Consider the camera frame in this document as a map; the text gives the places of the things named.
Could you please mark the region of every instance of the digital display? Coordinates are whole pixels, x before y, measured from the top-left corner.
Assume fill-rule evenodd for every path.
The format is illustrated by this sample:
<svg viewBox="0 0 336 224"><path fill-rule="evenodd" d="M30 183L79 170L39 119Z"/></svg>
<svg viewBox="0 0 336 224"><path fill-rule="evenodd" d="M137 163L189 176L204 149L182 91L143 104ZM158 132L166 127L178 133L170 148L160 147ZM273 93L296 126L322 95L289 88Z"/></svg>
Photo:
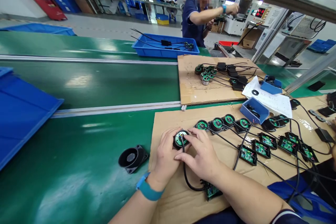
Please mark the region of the digital display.
<svg viewBox="0 0 336 224"><path fill-rule="evenodd" d="M257 10L255 16L256 16L257 18L261 18L261 17L263 16L265 10L266 10L265 8L259 8L259 9Z"/></svg>

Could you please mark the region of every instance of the white paper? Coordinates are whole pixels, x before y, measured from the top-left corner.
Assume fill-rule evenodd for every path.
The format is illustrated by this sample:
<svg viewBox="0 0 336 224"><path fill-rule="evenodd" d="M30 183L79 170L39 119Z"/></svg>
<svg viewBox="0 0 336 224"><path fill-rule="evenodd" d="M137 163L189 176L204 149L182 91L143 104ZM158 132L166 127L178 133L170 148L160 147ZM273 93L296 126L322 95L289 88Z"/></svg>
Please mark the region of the white paper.
<svg viewBox="0 0 336 224"><path fill-rule="evenodd" d="M252 90L258 91L259 94L252 94ZM293 117L289 97L282 94L270 94L260 89L260 84L257 76L255 76L253 80L245 86L242 94L245 95L247 98L256 98L259 102L266 106L269 109L269 112L273 113L274 116L283 114L288 118Z"/></svg>

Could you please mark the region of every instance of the blue wrist strap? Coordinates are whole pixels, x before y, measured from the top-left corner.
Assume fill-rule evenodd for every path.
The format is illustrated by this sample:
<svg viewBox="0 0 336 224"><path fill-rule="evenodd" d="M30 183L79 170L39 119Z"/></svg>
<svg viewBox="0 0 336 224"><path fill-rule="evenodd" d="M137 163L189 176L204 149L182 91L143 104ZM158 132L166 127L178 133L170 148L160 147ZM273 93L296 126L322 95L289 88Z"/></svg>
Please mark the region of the blue wrist strap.
<svg viewBox="0 0 336 224"><path fill-rule="evenodd" d="M226 5L223 4L222 7L223 7L223 13L225 14L225 12L226 12Z"/></svg>
<svg viewBox="0 0 336 224"><path fill-rule="evenodd" d="M150 172L147 172L145 175L142 176L142 178L139 180L139 182L136 185L136 189L140 190L142 192L142 194L146 197L146 199L150 200L150 201L157 201L161 198L163 191L161 192L157 192L154 191L149 184L146 183L146 178L148 177L148 175L150 174Z"/></svg>

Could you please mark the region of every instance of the shirt sleeve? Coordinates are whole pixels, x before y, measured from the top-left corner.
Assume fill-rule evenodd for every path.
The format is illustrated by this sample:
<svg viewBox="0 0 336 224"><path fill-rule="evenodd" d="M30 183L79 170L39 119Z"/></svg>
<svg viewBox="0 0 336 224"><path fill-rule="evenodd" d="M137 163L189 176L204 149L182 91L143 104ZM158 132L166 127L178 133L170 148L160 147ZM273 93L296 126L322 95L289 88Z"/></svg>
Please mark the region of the shirt sleeve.
<svg viewBox="0 0 336 224"><path fill-rule="evenodd" d="M301 219L301 217L292 210L281 210L275 218L271 221L271 224L309 224Z"/></svg>
<svg viewBox="0 0 336 224"><path fill-rule="evenodd" d="M185 13L185 16L188 18L188 24L193 24L193 22L190 21L189 17L191 13L198 12L195 6L195 0L186 0L186 3L184 5L183 13Z"/></svg>

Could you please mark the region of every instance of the blue stool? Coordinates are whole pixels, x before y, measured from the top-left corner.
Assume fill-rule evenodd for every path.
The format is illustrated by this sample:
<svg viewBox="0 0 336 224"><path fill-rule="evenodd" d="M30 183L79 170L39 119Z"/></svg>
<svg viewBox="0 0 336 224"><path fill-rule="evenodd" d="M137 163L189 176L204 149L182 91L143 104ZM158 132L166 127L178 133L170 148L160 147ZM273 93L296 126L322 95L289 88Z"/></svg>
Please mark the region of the blue stool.
<svg viewBox="0 0 336 224"><path fill-rule="evenodd" d="M287 180L287 182L293 187L296 186L296 181ZM307 186L308 185L303 180L303 178L300 177L298 191L303 191L305 188L307 188ZM289 185L287 185L285 182L273 183L272 185L268 186L268 189L277 194L282 199L288 199L293 192L293 189L289 187ZM303 193L303 196L311 201L313 209L307 210L303 208L300 204L298 204L295 200L292 200L290 202L290 205L299 216L307 216L322 221L324 223L336 223L336 210L329 204L327 204L324 200L322 200L319 196L313 194L310 188ZM331 213L321 211L320 205L324 206Z"/></svg>
<svg viewBox="0 0 336 224"><path fill-rule="evenodd" d="M169 13L169 23L170 23L171 20L172 20L172 17L171 17L171 15L170 15L170 13Z"/></svg>

